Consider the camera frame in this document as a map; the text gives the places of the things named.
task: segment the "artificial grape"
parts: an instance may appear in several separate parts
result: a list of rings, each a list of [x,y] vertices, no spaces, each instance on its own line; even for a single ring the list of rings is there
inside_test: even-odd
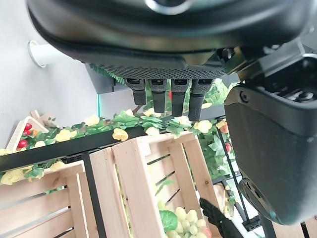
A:
[[[207,236],[204,233],[198,232],[196,238],[207,238]]]
[[[178,233],[176,231],[167,232],[167,237],[168,238],[175,238],[175,236],[178,236]]]
[[[184,229],[180,221],[178,221],[177,228],[175,229],[177,233],[183,233]]]
[[[198,228],[196,226],[191,226],[189,231],[192,235],[196,235],[198,233]]]
[[[183,238],[189,238],[192,234],[190,234],[190,232],[185,233]]]
[[[196,216],[195,219],[190,223],[190,225],[191,225],[191,226],[192,226],[192,225],[195,225],[196,222],[198,222],[198,217],[197,217],[197,216]]]
[[[166,206],[165,206],[165,202],[163,202],[163,201],[159,201],[158,202],[158,209],[159,210],[166,210]]]
[[[189,221],[187,221],[187,220],[182,221],[182,226],[183,226],[183,230],[184,230],[185,232],[188,232],[188,231],[189,231],[189,229],[190,229],[190,223],[189,223]]]
[[[177,207],[175,210],[175,214],[179,220],[185,220],[186,219],[186,211],[182,207]]]
[[[190,210],[186,216],[189,222],[194,222],[197,218],[197,212],[195,210]]]
[[[196,222],[196,227],[205,227],[205,226],[207,226],[207,225],[206,225],[206,221],[204,219],[199,219]]]

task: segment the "yellow flower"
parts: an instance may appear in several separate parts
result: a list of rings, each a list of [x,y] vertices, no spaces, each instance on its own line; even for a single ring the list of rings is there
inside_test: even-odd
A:
[[[190,125],[192,123],[187,116],[177,117],[177,119],[181,125]]]
[[[45,142],[40,140],[40,141],[35,143],[34,148],[39,148],[39,147],[42,147],[42,146],[45,146]]]
[[[224,125],[227,125],[226,119],[223,119],[222,121],[218,122],[218,123],[216,124],[216,127],[217,127],[218,129],[220,129],[220,128],[222,128]]]
[[[128,133],[125,130],[122,130],[120,128],[116,128],[113,130],[112,137],[115,140],[121,140],[121,141],[126,141],[129,137]]]
[[[202,120],[200,122],[195,123],[194,129],[199,130],[201,133],[208,133],[211,129],[212,124],[209,120]]]
[[[84,122],[87,126],[97,125],[100,121],[100,118],[96,115],[91,116],[90,118],[86,119]]]
[[[57,161],[56,163],[52,164],[50,167],[50,170],[52,170],[53,172],[60,170],[61,168],[63,168],[65,166],[63,161]]]
[[[157,129],[157,128],[155,128],[155,127],[149,127],[146,131],[145,131],[145,133],[147,134],[147,135],[159,135],[159,129]]]
[[[205,108],[210,108],[212,106],[212,103],[204,103],[202,105],[202,109],[205,109]]]
[[[154,112],[154,108],[148,109],[146,112],[143,112],[143,114],[147,117],[155,116],[156,118],[159,118],[161,116],[161,113]]]
[[[63,129],[56,135],[55,140],[58,142],[67,141],[77,135],[77,131],[70,132],[70,130]]]
[[[14,182],[18,182],[24,178],[22,169],[11,170],[6,172],[1,179],[1,183],[6,185],[12,185]]]
[[[70,138],[73,138],[73,137],[75,137],[75,136],[77,136],[77,131],[75,130],[75,131],[72,131],[71,133],[70,133]]]
[[[1,155],[8,155],[11,154],[12,152],[8,149],[0,149],[0,156]]]
[[[133,111],[132,111],[131,109],[126,110],[125,113],[126,113],[128,116],[134,117]]]

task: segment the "black robotic arm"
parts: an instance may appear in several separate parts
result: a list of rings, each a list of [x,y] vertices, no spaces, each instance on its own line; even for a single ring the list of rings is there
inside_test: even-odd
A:
[[[237,72],[225,102],[240,189],[267,218],[293,224],[317,214],[317,57],[295,40],[317,0],[28,0],[39,33],[74,59],[125,78],[135,103],[199,120],[215,78]]]

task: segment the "red berry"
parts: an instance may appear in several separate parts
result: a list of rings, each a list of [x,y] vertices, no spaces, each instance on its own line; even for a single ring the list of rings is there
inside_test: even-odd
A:
[[[20,140],[19,144],[18,144],[18,148],[22,149],[24,147],[28,146],[28,142],[26,140]]]
[[[32,129],[32,125],[30,123],[26,123],[24,130]]]
[[[220,128],[220,131],[221,131],[222,133],[225,133],[225,134],[229,133],[228,124],[226,124],[226,125],[224,125],[222,128]]]
[[[23,135],[31,135],[32,131],[30,130],[24,130]]]
[[[228,153],[231,152],[231,149],[232,149],[231,145],[229,143],[226,143],[226,150]]]

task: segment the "screw hole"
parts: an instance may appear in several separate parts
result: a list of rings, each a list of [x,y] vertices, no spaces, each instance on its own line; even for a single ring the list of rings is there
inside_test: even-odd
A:
[[[258,198],[261,198],[261,196],[258,194],[258,192],[256,190],[254,190],[254,192],[256,193],[256,195],[258,196]]]

